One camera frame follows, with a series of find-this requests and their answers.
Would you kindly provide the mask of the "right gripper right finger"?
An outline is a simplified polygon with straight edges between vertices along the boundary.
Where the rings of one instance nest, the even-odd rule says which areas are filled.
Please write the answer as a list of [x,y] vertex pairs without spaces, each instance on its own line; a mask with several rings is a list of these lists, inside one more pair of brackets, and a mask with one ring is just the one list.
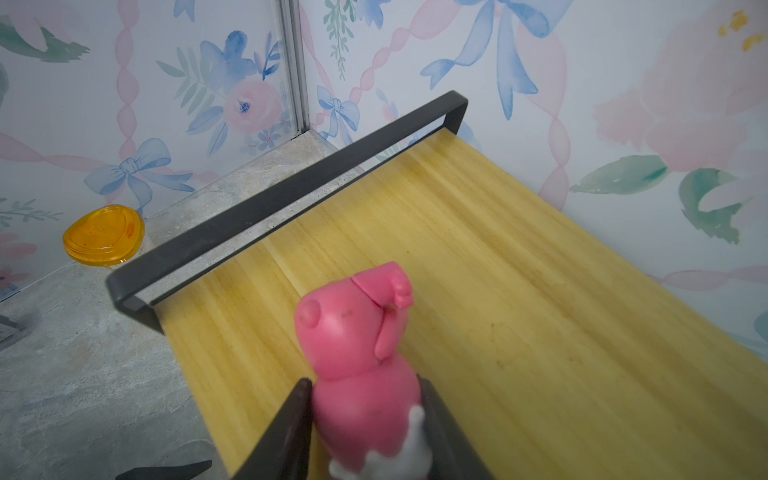
[[425,411],[424,431],[433,454],[428,478],[494,479],[490,469],[464,434],[435,386],[422,376],[419,376],[418,380]]

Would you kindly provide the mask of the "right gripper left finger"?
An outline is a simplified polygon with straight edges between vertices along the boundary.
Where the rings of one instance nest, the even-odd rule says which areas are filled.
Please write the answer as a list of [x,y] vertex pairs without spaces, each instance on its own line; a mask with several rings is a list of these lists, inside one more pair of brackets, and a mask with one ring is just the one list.
[[304,480],[310,466],[313,384],[302,378],[291,390],[251,454],[233,476]]

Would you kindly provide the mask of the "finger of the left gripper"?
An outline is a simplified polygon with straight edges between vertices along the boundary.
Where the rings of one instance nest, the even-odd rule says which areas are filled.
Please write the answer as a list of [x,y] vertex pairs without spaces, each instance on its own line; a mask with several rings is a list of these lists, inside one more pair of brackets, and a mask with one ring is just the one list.
[[177,466],[136,467],[118,474],[116,480],[191,480],[212,467],[211,460]]

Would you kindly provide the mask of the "pink bear cream toy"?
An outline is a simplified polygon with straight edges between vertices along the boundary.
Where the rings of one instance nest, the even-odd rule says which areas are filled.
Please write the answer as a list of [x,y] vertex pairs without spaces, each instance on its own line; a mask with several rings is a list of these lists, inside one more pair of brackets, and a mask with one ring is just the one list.
[[432,467],[418,376],[397,351],[414,303],[395,262],[305,295],[296,335],[317,376],[312,415],[334,479],[425,479]]

